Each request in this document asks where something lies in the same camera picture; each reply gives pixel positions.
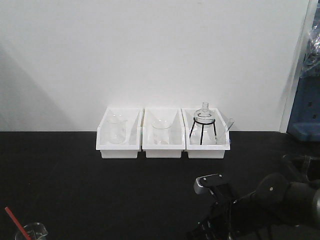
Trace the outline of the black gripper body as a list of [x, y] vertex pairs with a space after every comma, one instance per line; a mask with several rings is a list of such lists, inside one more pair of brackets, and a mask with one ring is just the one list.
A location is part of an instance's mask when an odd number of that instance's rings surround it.
[[210, 194], [212, 204], [209, 213], [186, 233], [187, 240], [237, 240], [231, 224], [232, 206], [237, 201], [235, 191], [224, 173], [197, 177], [193, 184], [197, 195]]

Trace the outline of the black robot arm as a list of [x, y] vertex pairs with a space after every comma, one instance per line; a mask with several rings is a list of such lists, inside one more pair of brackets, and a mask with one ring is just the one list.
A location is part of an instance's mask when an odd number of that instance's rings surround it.
[[195, 229], [186, 233], [187, 240], [238, 240], [267, 230], [273, 239], [273, 225], [320, 228], [320, 159], [309, 155], [289, 155], [282, 162], [294, 181], [275, 172], [268, 174], [256, 190], [237, 195], [225, 174], [214, 173], [195, 179], [196, 194], [209, 193], [213, 203], [208, 215]]

